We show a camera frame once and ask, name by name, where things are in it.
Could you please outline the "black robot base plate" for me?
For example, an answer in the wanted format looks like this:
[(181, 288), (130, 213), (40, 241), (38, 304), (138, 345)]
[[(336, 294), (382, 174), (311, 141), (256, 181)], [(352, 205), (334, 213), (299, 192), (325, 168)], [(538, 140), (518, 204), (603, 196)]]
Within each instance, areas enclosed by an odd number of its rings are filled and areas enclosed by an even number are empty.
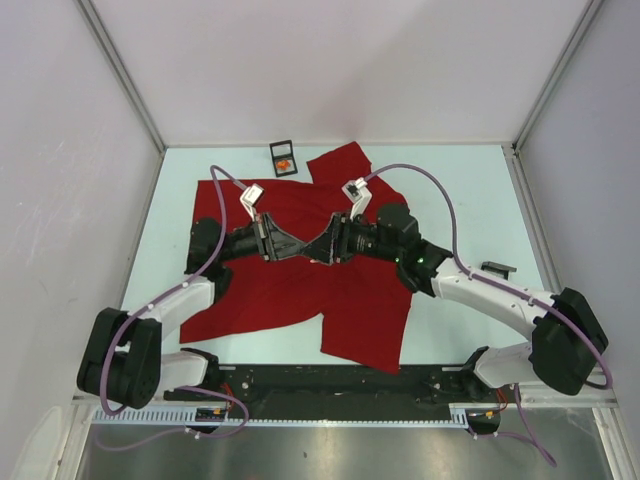
[(458, 424), (498, 426), (514, 405), (507, 387), (486, 387), (461, 366), (409, 365), (396, 374), (347, 365), (227, 365), (188, 390), (199, 422), (248, 418), (253, 425)]

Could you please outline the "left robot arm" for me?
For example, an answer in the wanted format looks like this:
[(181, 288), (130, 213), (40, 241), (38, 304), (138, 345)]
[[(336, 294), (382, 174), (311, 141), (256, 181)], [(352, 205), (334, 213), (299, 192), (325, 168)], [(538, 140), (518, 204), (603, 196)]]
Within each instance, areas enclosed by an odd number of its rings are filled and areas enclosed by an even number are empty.
[(214, 397), (221, 376), (200, 352), (165, 354), (162, 343), (197, 314), (218, 303), (233, 281), (231, 260), (258, 256), (267, 262), (305, 256), (307, 242), (281, 229), (268, 214), (232, 232), (203, 218), (192, 225), (181, 282), (148, 304), (126, 311), (107, 307), (95, 320), (76, 385), (100, 398), (110, 415), (140, 409), (156, 395), (186, 386), (197, 398)]

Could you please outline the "small black open box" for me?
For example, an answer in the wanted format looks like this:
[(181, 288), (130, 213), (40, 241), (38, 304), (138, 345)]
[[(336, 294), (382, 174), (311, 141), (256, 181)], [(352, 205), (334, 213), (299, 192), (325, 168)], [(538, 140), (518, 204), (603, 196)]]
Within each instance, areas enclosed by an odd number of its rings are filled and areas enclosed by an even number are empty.
[[(271, 155), (271, 163), (275, 176), (277, 178), (291, 176), (298, 173), (298, 168), (294, 157), (293, 142), (291, 140), (283, 140), (270, 143), (269, 150)], [(291, 166), (287, 170), (279, 170), (276, 164), (281, 160), (288, 160)]]

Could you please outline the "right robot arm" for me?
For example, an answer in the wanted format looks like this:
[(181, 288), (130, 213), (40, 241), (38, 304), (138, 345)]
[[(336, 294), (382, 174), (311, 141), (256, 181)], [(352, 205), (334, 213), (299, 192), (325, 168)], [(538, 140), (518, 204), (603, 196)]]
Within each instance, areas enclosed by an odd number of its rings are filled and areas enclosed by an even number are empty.
[(559, 294), (520, 288), (467, 267), (453, 252), (423, 239), (417, 220), (400, 204), (383, 206), (373, 224), (360, 216), (333, 215), (303, 253), (325, 265), (356, 255), (392, 262), (410, 292), (462, 304), (524, 337), (524, 342), (510, 347), (482, 347), (467, 360), (461, 388), (473, 401), (484, 401), (507, 384), (536, 380), (575, 396), (588, 385), (598, 356), (608, 346), (581, 293), (570, 288)]

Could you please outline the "aluminium frame rail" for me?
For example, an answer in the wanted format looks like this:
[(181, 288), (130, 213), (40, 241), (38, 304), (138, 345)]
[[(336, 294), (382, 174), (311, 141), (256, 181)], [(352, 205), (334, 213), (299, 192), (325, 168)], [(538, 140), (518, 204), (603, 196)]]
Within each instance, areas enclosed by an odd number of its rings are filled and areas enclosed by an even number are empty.
[[(385, 374), (367, 367), (348, 365), (221, 365), (212, 374), (205, 374), (205, 385), (222, 388), (228, 385), (236, 397), (245, 403), (272, 401), (279, 395), (288, 399), (294, 395), (311, 395), (314, 399), (349, 398), (413, 399), (416, 403), (480, 404), (496, 398), (493, 390), (500, 388), (514, 402), (511, 383), (502, 387), (481, 386), (470, 371), (460, 366), (407, 365), (397, 375)], [(581, 408), (617, 406), (613, 390), (599, 390), (583, 385), (576, 395), (552, 389), (541, 380), (524, 381), (520, 385), (524, 405), (537, 407)]]

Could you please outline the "red t-shirt garment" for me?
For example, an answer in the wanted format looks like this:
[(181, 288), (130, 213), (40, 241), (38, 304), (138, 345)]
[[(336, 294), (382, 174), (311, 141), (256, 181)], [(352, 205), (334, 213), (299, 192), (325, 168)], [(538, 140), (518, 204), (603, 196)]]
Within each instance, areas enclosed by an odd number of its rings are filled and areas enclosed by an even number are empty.
[[(343, 185), (368, 175), (371, 162), (356, 142), (307, 164), (312, 180), (261, 180), (258, 209), (286, 232), (311, 241), (332, 214), (347, 211)], [(321, 352), (395, 374), (411, 306), (411, 293), (394, 266), (356, 256), (326, 267), (295, 257), (267, 263), (257, 256), (230, 262), (228, 292), (184, 323), (179, 340), (194, 343), (231, 334), (297, 324), (320, 315)]]

